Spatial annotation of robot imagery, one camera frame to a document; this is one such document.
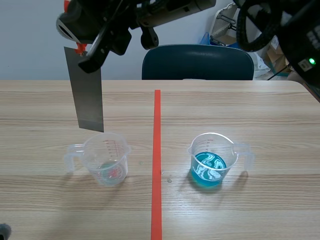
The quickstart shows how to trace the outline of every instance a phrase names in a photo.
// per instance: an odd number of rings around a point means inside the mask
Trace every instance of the cardboard box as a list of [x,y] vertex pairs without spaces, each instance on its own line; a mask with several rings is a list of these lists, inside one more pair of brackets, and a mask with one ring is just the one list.
[[[274,74],[281,71],[281,69],[285,68],[288,65],[288,60],[283,54],[280,46],[277,46],[277,49],[275,49],[270,45],[268,51],[266,52],[266,56],[267,57],[264,60]],[[291,72],[292,70],[289,67],[279,73],[278,76],[288,77]]]

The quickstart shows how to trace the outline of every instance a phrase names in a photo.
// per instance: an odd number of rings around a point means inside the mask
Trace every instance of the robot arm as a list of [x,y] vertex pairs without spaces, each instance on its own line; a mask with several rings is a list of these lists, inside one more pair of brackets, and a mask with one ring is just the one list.
[[141,28],[145,49],[158,46],[153,27],[215,6],[216,0],[72,0],[57,19],[57,29],[67,39],[92,44],[79,66],[92,73],[112,51],[125,54],[131,34]]

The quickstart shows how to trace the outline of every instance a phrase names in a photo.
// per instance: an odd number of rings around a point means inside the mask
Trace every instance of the red tape line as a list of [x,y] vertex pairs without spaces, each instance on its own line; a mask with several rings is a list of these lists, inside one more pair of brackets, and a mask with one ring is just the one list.
[[161,200],[161,91],[154,91],[151,240],[162,240]]

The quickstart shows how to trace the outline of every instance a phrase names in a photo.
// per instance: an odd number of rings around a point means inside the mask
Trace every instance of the measuring cup handle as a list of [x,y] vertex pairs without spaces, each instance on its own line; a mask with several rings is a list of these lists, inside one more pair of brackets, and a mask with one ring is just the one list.
[[244,158],[244,170],[249,171],[254,168],[256,155],[252,152],[241,152],[238,154],[239,158]]
[[83,153],[84,144],[73,144],[70,145],[67,149],[68,153],[63,156],[63,161],[66,166],[66,170],[68,173],[72,173],[75,171],[75,157],[81,157]]
[[244,158],[244,170],[249,171],[254,167],[256,156],[251,152],[249,144],[235,143],[232,146],[233,151],[238,154],[238,158]]
[[75,153],[67,153],[63,156],[64,165],[66,166],[66,170],[68,173],[72,173],[75,171],[74,157],[77,157]]

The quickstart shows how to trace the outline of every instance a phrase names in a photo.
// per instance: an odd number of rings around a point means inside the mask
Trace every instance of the metal scraper blade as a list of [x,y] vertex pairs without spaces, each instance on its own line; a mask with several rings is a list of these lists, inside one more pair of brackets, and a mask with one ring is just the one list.
[[82,56],[75,49],[64,47],[64,53],[79,128],[104,132],[101,70],[86,73],[78,66]]

